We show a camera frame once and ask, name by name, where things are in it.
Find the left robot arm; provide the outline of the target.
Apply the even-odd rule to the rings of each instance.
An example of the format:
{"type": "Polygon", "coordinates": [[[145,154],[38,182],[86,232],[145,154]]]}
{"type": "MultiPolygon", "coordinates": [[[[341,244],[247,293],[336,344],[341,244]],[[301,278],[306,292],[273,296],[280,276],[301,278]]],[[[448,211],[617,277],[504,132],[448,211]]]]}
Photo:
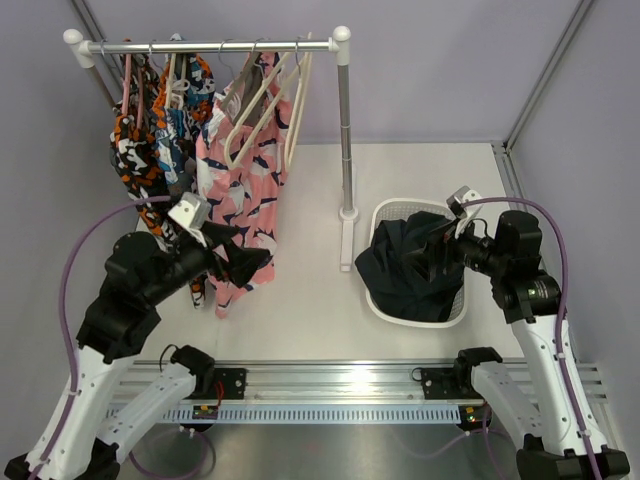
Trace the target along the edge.
{"type": "Polygon", "coordinates": [[[114,479],[135,445],[181,400],[220,393],[215,361],[185,345],[142,393],[106,416],[124,374],[160,322],[157,307],[193,279],[211,274],[238,287],[267,261],[266,249],[241,247],[235,227],[206,222],[169,252],[146,232],[122,236],[76,337],[67,390],[37,444],[11,459],[9,479],[114,479]]]}

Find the cream hanger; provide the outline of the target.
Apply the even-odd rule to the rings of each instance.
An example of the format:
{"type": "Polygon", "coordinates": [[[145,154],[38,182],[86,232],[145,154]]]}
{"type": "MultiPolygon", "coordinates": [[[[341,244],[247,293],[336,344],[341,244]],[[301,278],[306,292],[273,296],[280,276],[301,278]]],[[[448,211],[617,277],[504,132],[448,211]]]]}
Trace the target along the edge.
{"type": "Polygon", "coordinates": [[[290,56],[291,53],[288,52],[280,58],[271,73],[263,78],[259,88],[251,96],[251,101],[245,107],[241,108],[239,114],[234,119],[233,129],[227,137],[223,150],[225,163],[230,170],[239,166],[249,148],[253,145],[258,133],[269,119],[269,116],[274,112],[277,103],[288,93],[291,83],[296,79],[296,74],[293,71],[284,77],[286,73],[285,66],[290,56]],[[265,107],[264,100],[267,98],[272,84],[278,86],[279,90],[273,96],[269,105],[265,107]],[[232,159],[231,147],[249,118],[253,119],[251,122],[253,130],[247,137],[246,143],[237,152],[236,157],[232,159]]]}
{"type": "Polygon", "coordinates": [[[285,170],[290,171],[291,165],[294,159],[294,152],[298,144],[298,137],[301,127],[301,121],[305,109],[305,103],[308,92],[308,85],[310,80],[310,72],[312,65],[313,54],[304,53],[303,58],[296,59],[296,67],[298,69],[299,81],[296,90],[296,95],[293,102],[292,115],[289,124],[289,132],[286,137],[284,147],[284,160],[285,170]]]}

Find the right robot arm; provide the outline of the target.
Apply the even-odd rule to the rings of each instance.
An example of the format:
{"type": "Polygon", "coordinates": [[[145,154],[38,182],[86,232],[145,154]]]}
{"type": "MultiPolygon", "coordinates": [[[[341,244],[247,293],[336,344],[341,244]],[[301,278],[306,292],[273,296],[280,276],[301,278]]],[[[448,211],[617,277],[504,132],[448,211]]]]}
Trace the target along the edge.
{"type": "Polygon", "coordinates": [[[579,378],[564,317],[563,291],[540,266],[538,219],[508,210],[494,237],[473,227],[456,234],[454,220],[430,232],[424,246],[405,261],[433,281],[456,267],[487,276],[492,296],[515,336],[528,368],[534,396],[511,378],[495,349],[462,350],[454,362],[454,388],[480,395],[496,414],[516,448],[523,479],[621,479],[627,455],[608,445],[579,378]]]}

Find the dark navy shorts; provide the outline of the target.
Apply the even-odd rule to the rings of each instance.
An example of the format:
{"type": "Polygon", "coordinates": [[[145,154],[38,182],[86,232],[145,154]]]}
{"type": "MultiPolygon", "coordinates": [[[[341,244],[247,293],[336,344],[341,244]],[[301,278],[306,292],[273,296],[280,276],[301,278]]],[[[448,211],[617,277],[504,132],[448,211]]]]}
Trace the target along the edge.
{"type": "Polygon", "coordinates": [[[449,320],[464,287],[463,268],[428,283],[402,259],[404,253],[424,246],[427,234],[447,221],[443,215],[420,211],[406,219],[383,220],[376,227],[355,266],[382,313],[417,323],[449,320]]]}

